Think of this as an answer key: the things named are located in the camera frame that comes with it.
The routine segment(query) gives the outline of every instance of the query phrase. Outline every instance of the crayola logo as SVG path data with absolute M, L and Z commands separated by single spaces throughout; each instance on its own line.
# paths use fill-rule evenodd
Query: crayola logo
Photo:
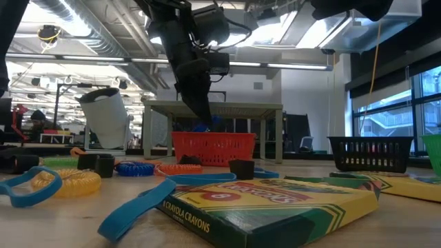
M 171 204 L 166 200 L 163 201 L 163 207 L 171 211 L 174 214 L 173 217 L 179 222 L 182 223 L 182 219 L 184 219 L 188 223 L 191 223 L 193 226 L 198 227 L 206 233 L 209 233 L 209 223 L 200 219 L 198 216 L 192 215 L 191 213 L 184 211 L 184 209 L 181 209 L 180 207 Z
M 310 196 L 302 195 L 296 192 L 286 192 L 280 189 L 273 189 L 268 187 L 255 186 L 251 183 L 237 182 L 227 185 L 218 185 L 224 189 L 236 190 L 242 193 L 252 194 L 254 196 L 260 196 L 266 198 L 274 203 L 290 204 L 298 201 L 312 199 Z

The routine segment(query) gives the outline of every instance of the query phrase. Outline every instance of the red basket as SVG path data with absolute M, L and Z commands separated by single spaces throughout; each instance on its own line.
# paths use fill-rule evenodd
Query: red basket
M 58 134 L 58 130 L 43 130 L 44 134 Z
M 196 156 L 203 165 L 228 167 L 234 159 L 253 159 L 254 134 L 172 132 L 172 138 L 178 161 Z

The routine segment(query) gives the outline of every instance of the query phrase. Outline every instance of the desk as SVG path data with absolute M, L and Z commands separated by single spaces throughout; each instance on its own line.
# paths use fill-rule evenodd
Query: desk
M 166 158 L 175 163 L 175 158 Z M 329 161 L 284 161 L 283 165 L 258 161 L 265 169 L 285 175 L 327 176 L 336 170 Z M 205 173 L 226 172 L 227 168 L 204 167 Z M 408 169 L 430 176 L 427 169 Z M 10 178 L 11 175 L 0 175 Z M 97 234 L 104 218 L 115 208 L 151 189 L 163 178 L 120 177 L 103 179 L 101 191 L 82 198 L 51 198 L 34 207 L 17 209 L 9 198 L 0 196 L 0 240 L 2 247 L 33 248 L 212 248 L 159 210 L 140 217 L 119 245 L 113 246 Z M 17 187 L 29 191 L 29 185 Z M 439 248 L 441 244 L 441 204 L 401 196 L 381 194 L 380 208 L 306 248 Z
M 167 117 L 167 155 L 172 155 L 173 117 L 196 118 L 181 101 L 144 101 L 144 158 L 151 159 L 152 113 L 154 110 Z M 265 159 L 266 120 L 276 119 L 276 163 L 282 163 L 283 155 L 283 105 L 277 103 L 209 103 L 212 115 L 222 118 L 249 118 L 260 120 L 260 158 Z
M 58 137 L 62 137 L 61 139 L 61 144 L 64 144 L 64 138 L 65 137 L 69 137 L 70 138 L 70 143 L 73 144 L 74 143 L 74 136 L 71 134 L 40 134 L 40 143 L 43 142 L 43 136 L 50 136 L 50 143 L 52 144 L 52 142 L 54 141 L 54 136 L 58 136 Z

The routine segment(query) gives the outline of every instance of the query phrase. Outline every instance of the white trash can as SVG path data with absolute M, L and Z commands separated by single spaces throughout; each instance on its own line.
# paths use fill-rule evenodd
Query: white trash can
M 114 149 L 123 146 L 128 141 L 131 134 L 119 89 L 95 90 L 84 94 L 78 102 L 90 129 L 98 137 L 101 147 Z

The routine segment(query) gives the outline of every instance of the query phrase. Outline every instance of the blue spiral coil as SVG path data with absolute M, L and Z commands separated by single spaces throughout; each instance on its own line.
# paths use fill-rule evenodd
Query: blue spiral coil
M 141 162 L 121 162 L 116 165 L 115 170 L 119 176 L 151 176 L 154 171 L 154 164 Z

